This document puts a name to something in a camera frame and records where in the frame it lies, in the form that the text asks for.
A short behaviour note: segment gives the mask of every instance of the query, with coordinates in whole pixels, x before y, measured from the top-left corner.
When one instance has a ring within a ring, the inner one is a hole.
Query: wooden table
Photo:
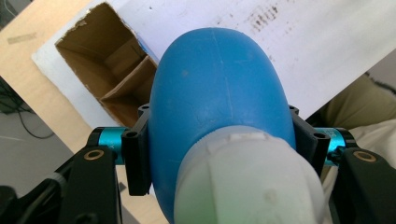
[[[90,0],[35,0],[0,32],[0,75],[74,153],[85,146],[92,128],[41,74],[31,56]],[[126,183],[122,169],[119,180]],[[156,199],[121,194],[139,223],[167,223]]]

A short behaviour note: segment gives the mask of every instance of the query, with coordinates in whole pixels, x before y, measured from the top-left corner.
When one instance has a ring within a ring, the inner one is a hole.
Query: white cap
[[[176,224],[321,223],[324,208],[312,166],[283,139],[247,126],[208,134],[178,172]]]

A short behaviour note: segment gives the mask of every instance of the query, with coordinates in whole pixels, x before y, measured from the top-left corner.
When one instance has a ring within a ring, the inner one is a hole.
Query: blue ball
[[[285,93],[260,46],[230,29],[182,35],[159,63],[148,119],[152,182],[169,222],[184,156],[208,133],[231,125],[261,129],[295,148]]]

